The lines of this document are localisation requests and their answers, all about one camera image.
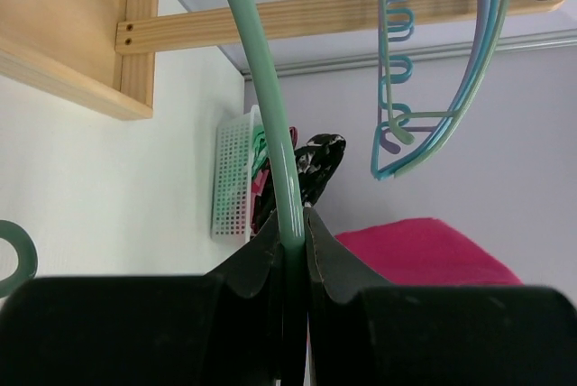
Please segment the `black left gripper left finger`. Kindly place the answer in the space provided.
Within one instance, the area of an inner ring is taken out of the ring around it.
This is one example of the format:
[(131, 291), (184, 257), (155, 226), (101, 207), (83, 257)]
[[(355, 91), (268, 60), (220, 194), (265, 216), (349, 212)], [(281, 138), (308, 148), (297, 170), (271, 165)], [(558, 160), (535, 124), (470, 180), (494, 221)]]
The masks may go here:
[(279, 224), (203, 275), (32, 280), (1, 310), (4, 385), (272, 385)]

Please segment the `white plastic basket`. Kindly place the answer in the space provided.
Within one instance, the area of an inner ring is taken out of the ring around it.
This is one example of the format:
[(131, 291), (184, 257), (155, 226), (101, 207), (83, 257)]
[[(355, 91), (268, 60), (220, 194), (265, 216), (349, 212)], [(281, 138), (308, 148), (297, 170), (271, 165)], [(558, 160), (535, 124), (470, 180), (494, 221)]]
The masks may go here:
[(216, 131), (211, 236), (224, 244), (243, 245), (251, 237), (254, 130), (260, 109), (223, 122)]

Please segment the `green garment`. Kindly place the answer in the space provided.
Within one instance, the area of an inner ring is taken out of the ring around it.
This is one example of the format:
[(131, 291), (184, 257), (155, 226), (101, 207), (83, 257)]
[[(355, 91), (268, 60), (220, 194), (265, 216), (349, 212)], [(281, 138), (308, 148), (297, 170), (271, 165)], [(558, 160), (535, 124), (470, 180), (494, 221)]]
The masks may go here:
[(266, 164), (268, 159), (268, 147), (266, 135), (261, 124), (253, 127), (252, 131), (252, 179), (256, 179), (261, 168)]

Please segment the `mint green hanger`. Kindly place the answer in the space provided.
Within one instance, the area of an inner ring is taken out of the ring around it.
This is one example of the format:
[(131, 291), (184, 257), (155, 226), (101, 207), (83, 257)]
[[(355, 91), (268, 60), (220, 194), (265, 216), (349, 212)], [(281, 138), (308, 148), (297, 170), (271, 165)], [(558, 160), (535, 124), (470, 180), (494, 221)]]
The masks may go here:
[[(269, 146), (272, 177), (279, 214), (280, 241), (285, 260), (282, 266), (282, 336), (289, 345), (306, 332), (306, 304), (297, 289), (304, 273), (305, 225), (296, 165), (292, 156), (289, 127), (285, 115), (277, 72), (270, 54), (261, 18), (254, 0), (228, 0), (241, 43), (249, 62), (261, 117)], [(14, 41), (1, 41), (1, 57), (16, 71), (13, 77), (24, 80), (31, 74), (31, 84), (55, 96), (71, 99), (87, 95), (97, 99), (123, 102), (119, 93), (108, 92), (100, 83), (85, 78), (73, 69), (46, 58)]]

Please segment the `black white patterned garment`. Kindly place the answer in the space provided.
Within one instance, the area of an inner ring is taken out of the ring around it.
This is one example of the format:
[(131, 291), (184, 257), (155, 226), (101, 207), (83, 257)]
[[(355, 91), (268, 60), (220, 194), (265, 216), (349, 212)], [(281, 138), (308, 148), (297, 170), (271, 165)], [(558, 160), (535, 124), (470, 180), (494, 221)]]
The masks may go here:
[[(300, 197), (304, 207), (314, 206), (341, 164), (346, 140), (340, 134), (320, 133), (294, 150)], [(251, 237), (260, 232), (276, 210), (274, 184), (267, 159), (252, 182)]]

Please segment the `pink trousers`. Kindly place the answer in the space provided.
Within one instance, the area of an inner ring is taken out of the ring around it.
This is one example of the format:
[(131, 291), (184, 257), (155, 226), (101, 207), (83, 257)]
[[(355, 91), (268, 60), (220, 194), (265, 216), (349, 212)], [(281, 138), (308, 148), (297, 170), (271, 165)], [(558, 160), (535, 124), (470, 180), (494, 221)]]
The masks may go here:
[(335, 237), (379, 275), (400, 285), (520, 285), (520, 278), (445, 222), (409, 218)]

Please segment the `wooden clothes rack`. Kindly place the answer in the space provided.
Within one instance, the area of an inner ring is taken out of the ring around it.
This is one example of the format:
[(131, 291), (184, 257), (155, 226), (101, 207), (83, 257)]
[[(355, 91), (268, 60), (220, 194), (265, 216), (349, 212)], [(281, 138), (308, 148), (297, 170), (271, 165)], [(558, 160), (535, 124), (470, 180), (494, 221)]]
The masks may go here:
[[(431, 24), (472, 19), (474, 1), (401, 5)], [(269, 40), (377, 27), (377, 0), (283, 0), (258, 11)], [(1, 75), (115, 119), (151, 118), (155, 52), (240, 42), (228, 8), (157, 14), (158, 0), (1, 0)]]

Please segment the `light blue hanger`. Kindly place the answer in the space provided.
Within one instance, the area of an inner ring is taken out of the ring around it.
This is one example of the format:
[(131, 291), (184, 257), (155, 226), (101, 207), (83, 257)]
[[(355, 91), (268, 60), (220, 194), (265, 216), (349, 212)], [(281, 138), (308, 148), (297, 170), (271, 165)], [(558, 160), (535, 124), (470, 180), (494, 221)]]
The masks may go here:
[(471, 55), (457, 93), (444, 112), (427, 114), (439, 123), (416, 150), (390, 164), (387, 173), (398, 177), (439, 152), (447, 143), (475, 98), (495, 51), (509, 0), (477, 0), (477, 23)]

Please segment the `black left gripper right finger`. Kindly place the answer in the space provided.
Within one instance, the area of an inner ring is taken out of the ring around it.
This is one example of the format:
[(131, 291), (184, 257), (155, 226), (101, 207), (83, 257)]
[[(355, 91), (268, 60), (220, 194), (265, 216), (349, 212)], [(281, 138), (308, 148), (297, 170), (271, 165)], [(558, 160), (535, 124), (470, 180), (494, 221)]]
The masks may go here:
[(315, 385), (573, 385), (576, 310), (539, 286), (399, 286), (305, 211)]

